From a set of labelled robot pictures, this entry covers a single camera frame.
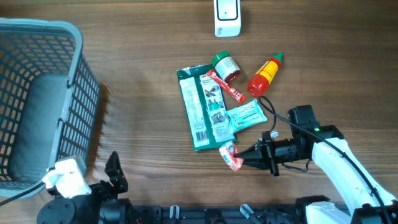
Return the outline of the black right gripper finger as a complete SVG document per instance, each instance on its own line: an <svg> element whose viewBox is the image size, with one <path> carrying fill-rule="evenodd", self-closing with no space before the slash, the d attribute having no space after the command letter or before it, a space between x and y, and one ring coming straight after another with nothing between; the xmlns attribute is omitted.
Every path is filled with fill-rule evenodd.
<svg viewBox="0 0 398 224"><path fill-rule="evenodd" d="M269 164L263 159L258 158L244 158L243 165L255 167L260 170L269 170Z"/></svg>
<svg viewBox="0 0 398 224"><path fill-rule="evenodd" d="M237 153L235 157L262 157L262 141L258 140L245 151Z"/></svg>

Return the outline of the red tissue packet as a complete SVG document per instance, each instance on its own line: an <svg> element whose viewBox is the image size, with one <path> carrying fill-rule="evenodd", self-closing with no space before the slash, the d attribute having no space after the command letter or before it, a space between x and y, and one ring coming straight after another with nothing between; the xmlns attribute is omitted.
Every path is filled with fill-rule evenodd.
<svg viewBox="0 0 398 224"><path fill-rule="evenodd" d="M236 157L238 155L238 150L234 142L228 141L224 143L219 148L219 152L229 168L233 171L236 172L242 167L244 159Z"/></svg>

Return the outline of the teal wet wipes pack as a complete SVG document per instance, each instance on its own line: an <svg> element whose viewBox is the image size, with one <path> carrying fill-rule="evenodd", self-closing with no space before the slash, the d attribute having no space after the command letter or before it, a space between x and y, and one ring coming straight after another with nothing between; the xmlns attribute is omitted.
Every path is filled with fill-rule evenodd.
<svg viewBox="0 0 398 224"><path fill-rule="evenodd" d="M228 110L226 115L229 121L229 130L232 134L267 121L267 117L259 106L257 99Z"/></svg>

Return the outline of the green sponge package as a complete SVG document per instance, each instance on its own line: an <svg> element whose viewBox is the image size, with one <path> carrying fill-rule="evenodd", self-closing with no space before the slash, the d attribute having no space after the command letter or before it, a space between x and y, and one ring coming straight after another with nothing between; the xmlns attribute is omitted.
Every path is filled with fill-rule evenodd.
<svg viewBox="0 0 398 224"><path fill-rule="evenodd" d="M195 151L219 148L235 141L226 115L223 92L206 73L212 65L197 65L177 71Z"/></svg>

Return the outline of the red candy bar wrapper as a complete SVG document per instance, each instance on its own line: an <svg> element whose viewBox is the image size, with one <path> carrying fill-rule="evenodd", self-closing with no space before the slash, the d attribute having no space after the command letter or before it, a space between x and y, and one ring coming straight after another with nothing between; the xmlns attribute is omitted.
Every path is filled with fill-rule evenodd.
<svg viewBox="0 0 398 224"><path fill-rule="evenodd" d="M206 74L211 79L213 79L217 84L219 84L219 86L222 87L222 89L224 89L224 91L226 91L230 96L232 96L238 103L242 104L245 101L246 95L242 94L240 91L238 91L230 84L222 80L216 73L215 69L209 70Z"/></svg>

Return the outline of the red sauce squeeze bottle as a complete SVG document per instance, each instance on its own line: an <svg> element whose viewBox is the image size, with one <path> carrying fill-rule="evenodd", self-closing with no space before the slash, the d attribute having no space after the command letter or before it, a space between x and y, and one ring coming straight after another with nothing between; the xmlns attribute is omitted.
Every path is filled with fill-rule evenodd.
<svg viewBox="0 0 398 224"><path fill-rule="evenodd" d="M273 55L250 79L247 89L252 96L259 97L269 88L278 69L282 65L283 53Z"/></svg>

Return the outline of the green lid jar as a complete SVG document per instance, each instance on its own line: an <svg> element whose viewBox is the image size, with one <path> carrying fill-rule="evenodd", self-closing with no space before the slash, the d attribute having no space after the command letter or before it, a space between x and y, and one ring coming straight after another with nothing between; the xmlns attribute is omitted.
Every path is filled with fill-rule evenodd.
<svg viewBox="0 0 398 224"><path fill-rule="evenodd" d="M211 64L220 78L225 82L234 80L241 72L237 63L227 51L217 53L213 57Z"/></svg>

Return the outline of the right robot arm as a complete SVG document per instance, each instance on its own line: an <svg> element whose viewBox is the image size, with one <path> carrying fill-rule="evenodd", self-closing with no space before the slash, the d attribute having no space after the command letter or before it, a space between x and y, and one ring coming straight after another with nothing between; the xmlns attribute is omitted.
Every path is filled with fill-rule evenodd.
<svg viewBox="0 0 398 224"><path fill-rule="evenodd" d="M308 159L330 179L348 211L324 195L298 198L295 217L300 223L397 223L397 199L384 190L351 152L334 125L322 126L310 105L288 112L292 138L275 141L270 132L237 154L248 166L279 175L279 165Z"/></svg>

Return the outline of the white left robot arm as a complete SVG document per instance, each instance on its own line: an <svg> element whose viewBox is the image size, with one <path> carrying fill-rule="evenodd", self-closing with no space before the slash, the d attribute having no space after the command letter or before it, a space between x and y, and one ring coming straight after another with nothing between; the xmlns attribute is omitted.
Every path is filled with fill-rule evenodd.
<svg viewBox="0 0 398 224"><path fill-rule="evenodd" d="M83 172L86 165L81 156L60 159L42 179L54 199L44 205L37 223L142 223L130 200L119 199L127 192L117 152L105 164L108 181L87 184Z"/></svg>

